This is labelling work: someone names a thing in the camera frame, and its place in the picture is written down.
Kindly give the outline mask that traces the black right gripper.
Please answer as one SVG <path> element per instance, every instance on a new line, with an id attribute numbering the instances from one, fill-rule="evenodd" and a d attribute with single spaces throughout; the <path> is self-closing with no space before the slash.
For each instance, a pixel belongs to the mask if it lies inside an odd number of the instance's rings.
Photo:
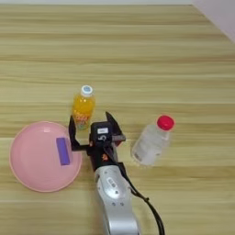
<path id="1" fill-rule="evenodd" d="M 69 136 L 70 143 L 73 151 L 85 151 L 90 157 L 93 170 L 96 171 L 100 167 L 116 165 L 120 167 L 120 162 L 118 161 L 117 149 L 116 147 L 123 141 L 126 137 L 114 119 L 114 117 L 106 112 L 106 120 L 111 125 L 112 135 L 91 139 L 88 145 L 81 145 L 76 140 L 76 126 L 73 117 L 70 117 L 69 122 Z"/>

